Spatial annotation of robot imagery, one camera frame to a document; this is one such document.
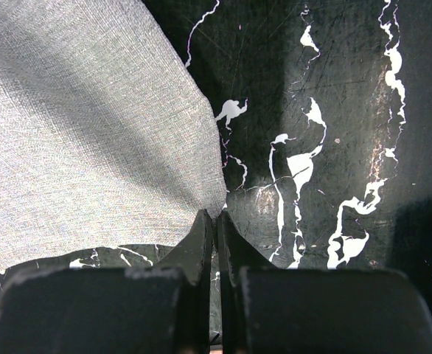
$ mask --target gray cloth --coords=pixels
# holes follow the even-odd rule
[[[0,271],[175,245],[224,205],[214,115],[136,0],[0,0]]]

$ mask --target textured fabric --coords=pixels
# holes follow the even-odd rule
[[[175,245],[226,188],[214,115],[136,0],[0,0],[0,271]]]

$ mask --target folded cloth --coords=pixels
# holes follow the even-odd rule
[[[206,98],[137,0],[0,0],[0,271],[175,245],[226,197]]]

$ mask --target cloth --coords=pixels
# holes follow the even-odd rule
[[[174,246],[225,201],[206,98],[137,0],[0,0],[0,271]]]

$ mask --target black marble surface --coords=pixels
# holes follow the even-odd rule
[[[432,313],[432,1],[145,4],[184,63],[192,33],[188,70],[220,118],[227,210],[240,233],[283,268],[327,268],[330,257],[357,250],[348,263],[330,264],[404,271]],[[307,26],[318,52],[300,41]],[[386,82],[391,59],[385,50],[398,43],[405,124],[398,115],[401,96]],[[321,120],[308,121],[311,99],[325,130]],[[222,117],[225,103],[239,115]],[[345,206],[339,216],[339,207],[354,197],[357,208]],[[340,249],[333,251],[336,243]],[[96,249],[96,256],[86,250],[18,265],[0,274],[0,292],[16,268],[67,266],[76,259],[102,267],[149,266],[131,251],[155,262],[170,249],[123,247],[130,251]],[[215,272],[212,334],[220,331]]]

